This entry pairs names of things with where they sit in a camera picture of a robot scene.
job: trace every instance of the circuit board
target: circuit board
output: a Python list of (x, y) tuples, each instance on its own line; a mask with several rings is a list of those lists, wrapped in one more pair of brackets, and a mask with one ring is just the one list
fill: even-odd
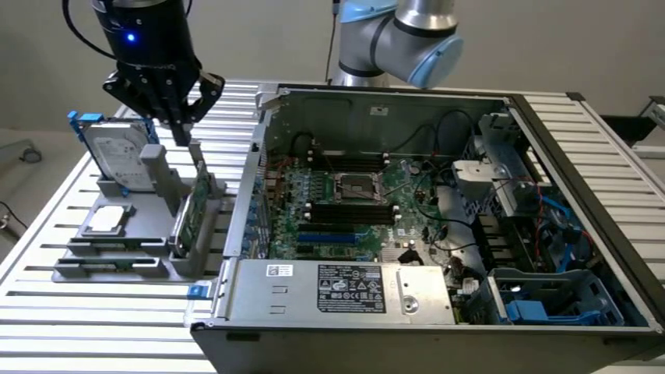
[(191, 189), (191, 201), (188, 206), (188, 211), (185, 212), (184, 222), (181, 226), (181, 245), (183, 248), (189, 251), (199, 239), (200, 226), (203, 225), (204, 215), (205, 215), (205, 202), (209, 195), (209, 174), (205, 169), (205, 164), (199, 163), (196, 165), (197, 173), (195, 185)]
[[(416, 204), (433, 217), (441, 214), (432, 200), (436, 191), (431, 179), (424, 178), (424, 172), (412, 172), (412, 163), (412, 160), (395, 161), (377, 173), (360, 173), (315, 171), (296, 161), (272, 173), (276, 179), (280, 175), (280, 180), (275, 181), (269, 194), (273, 223), (269, 257), (395, 262), (409, 241), (421, 249), (427, 247), (423, 232), (427, 228), (435, 234), (441, 224), (419, 213)], [(353, 224), (352, 237), (345, 230), (344, 242), (308, 242), (303, 227), (309, 224), (305, 212), (312, 203), (367, 208), (397, 206), (399, 220), (391, 224)]]

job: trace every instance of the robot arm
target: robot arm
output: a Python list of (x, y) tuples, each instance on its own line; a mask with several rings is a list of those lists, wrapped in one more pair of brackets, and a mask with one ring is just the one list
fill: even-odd
[(448, 76), (463, 50), (453, 0), (347, 0), (341, 15), (339, 86), (388, 86), (396, 76), (417, 88)]
[[(118, 61), (104, 90), (170, 127), (176, 144), (185, 146), (192, 124), (220, 98), (224, 78), (201, 70), (183, 0), (92, 0), (92, 7)], [(196, 82), (200, 98), (189, 104)]]

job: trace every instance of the black chassis edge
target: black chassis edge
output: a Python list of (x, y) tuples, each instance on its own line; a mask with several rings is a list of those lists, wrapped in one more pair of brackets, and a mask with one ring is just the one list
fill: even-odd
[(564, 184), (576, 199), (584, 215), (592, 223), (593, 229), (601, 236), (608, 250), (624, 270), (629, 282), (633, 284), (640, 297), (644, 300), (649, 311), (661, 326), (665, 326), (665, 288), (653, 275), (652, 270), (647, 266), (644, 259), (635, 250), (633, 244), (619, 228), (611, 214), (601, 205), (592, 189), (583, 179), (573, 163), (568, 159), (565, 152), (561, 150), (549, 130), (545, 128), (536, 112), (531, 108), (527, 99), (520, 94), (515, 93), (489, 93), (473, 91), (447, 91), (447, 90), (416, 90), (379, 87), (347, 87), (347, 86), (325, 86), (308, 84), (280, 84), (280, 88), (292, 90), (337, 90), (356, 92), (377, 92), (395, 94), (440, 94), (472, 97), (496, 97), (507, 98), (511, 101), (512, 107), (517, 110), (527, 124), (537, 145), (545, 152), (545, 156), (552, 162), (555, 172), (564, 180)]

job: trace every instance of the power supply label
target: power supply label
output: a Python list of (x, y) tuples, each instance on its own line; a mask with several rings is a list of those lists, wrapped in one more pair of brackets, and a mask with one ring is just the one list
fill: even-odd
[(385, 313), (381, 266), (319, 265), (317, 308), (324, 313)]

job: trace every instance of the aluminum extrusion table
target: aluminum extrusion table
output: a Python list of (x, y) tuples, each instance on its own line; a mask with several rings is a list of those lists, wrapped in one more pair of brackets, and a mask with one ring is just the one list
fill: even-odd
[[(257, 124), (259, 84), (228, 82), (220, 101), (192, 132), (203, 142), (209, 170), (229, 187), (205, 267), (209, 278), (220, 268), (233, 197)], [(665, 185), (584, 101), (572, 101), (564, 93), (520, 94), (665, 283)], [(189, 153), (175, 147), (170, 131), (160, 129), (159, 136), (172, 167), (183, 177), (193, 177)], [(98, 175), (86, 155), (0, 265), (0, 373), (213, 373), (183, 327), (185, 285), (51, 282), (55, 261), (98, 198)], [(196, 302), (195, 311), (205, 309), (209, 302)], [(601, 372), (665, 372), (664, 365), (665, 356)]]

